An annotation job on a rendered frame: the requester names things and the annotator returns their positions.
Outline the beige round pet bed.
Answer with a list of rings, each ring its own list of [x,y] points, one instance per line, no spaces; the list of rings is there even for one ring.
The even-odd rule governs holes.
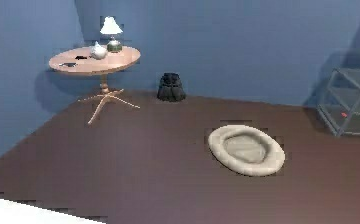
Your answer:
[[[208,136],[208,146],[221,164],[247,176],[277,173],[286,160],[276,140],[247,125],[225,125],[213,130]]]

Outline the white shade table lamp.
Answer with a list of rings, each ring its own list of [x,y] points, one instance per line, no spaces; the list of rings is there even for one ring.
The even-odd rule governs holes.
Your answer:
[[[115,38],[116,35],[121,34],[122,32],[123,30],[112,16],[106,16],[104,18],[100,33],[102,35],[109,35],[109,42],[107,43],[107,50],[109,52],[118,53],[122,50],[122,44]]]

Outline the round wooden pedestal table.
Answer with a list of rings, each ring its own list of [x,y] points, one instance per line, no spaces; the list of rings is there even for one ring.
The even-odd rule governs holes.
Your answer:
[[[87,56],[85,60],[76,60],[75,57]],[[88,121],[88,125],[92,124],[99,116],[102,108],[111,101],[120,101],[133,108],[138,108],[138,105],[132,104],[119,97],[119,94],[123,92],[120,90],[110,90],[107,83],[107,76],[119,71],[123,71],[130,68],[141,57],[141,53],[138,49],[130,46],[123,46],[122,50],[118,53],[108,53],[102,60],[96,60],[90,56],[90,47],[75,48],[68,51],[59,53],[49,59],[49,67],[61,74],[71,76],[100,76],[100,90],[96,95],[92,95],[86,98],[79,99],[79,102],[98,101],[98,105],[92,114],[92,117]],[[61,63],[75,62],[75,67],[59,66]]]

